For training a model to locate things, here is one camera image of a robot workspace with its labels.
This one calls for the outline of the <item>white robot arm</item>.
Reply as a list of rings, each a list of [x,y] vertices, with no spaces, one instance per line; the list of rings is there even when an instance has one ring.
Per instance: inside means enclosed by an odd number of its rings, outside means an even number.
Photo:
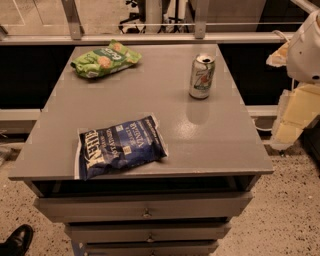
[[[285,150],[320,115],[320,10],[312,12],[266,64],[285,66],[292,83],[298,83],[281,94],[271,130],[271,147]]]

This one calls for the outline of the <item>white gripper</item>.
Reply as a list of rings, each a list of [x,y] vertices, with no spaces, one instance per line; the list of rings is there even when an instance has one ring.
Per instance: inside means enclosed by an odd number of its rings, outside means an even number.
[[[266,60],[266,64],[282,67],[287,63],[289,43],[284,43]],[[293,91],[284,90],[280,96],[277,118],[273,123],[271,147],[286,150],[303,130],[320,115],[320,85],[299,83]]]

